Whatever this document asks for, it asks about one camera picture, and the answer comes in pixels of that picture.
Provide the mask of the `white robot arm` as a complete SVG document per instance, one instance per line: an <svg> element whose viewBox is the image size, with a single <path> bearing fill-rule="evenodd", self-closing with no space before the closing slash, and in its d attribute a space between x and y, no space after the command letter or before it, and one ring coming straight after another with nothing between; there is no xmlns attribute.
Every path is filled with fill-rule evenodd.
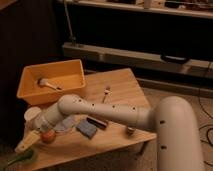
<svg viewBox="0 0 213 171"><path fill-rule="evenodd" d="M195 112L178 96L162 99L153 108L92 103L70 94L39 113L33 130L17 145L24 152L70 115L92 114L112 122L157 134L158 171L205 171L202 145Z"/></svg>

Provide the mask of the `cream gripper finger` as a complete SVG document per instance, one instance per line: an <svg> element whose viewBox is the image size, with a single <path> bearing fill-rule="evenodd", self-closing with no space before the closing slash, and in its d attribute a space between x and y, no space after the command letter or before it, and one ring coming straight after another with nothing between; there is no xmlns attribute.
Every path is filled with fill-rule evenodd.
<svg viewBox="0 0 213 171"><path fill-rule="evenodd" d="M40 140L40 133L36 130L30 131L15 148L16 153L22 153Z"/></svg>

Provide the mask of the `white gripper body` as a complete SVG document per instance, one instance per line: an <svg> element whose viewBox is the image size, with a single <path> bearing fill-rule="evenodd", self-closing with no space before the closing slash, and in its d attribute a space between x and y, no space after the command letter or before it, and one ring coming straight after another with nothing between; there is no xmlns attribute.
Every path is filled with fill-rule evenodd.
<svg viewBox="0 0 213 171"><path fill-rule="evenodd" d="M54 127L54 124L52 123L52 121L53 121L53 118L50 115L40 113L34 119L34 128L41 133L48 132Z"/></svg>

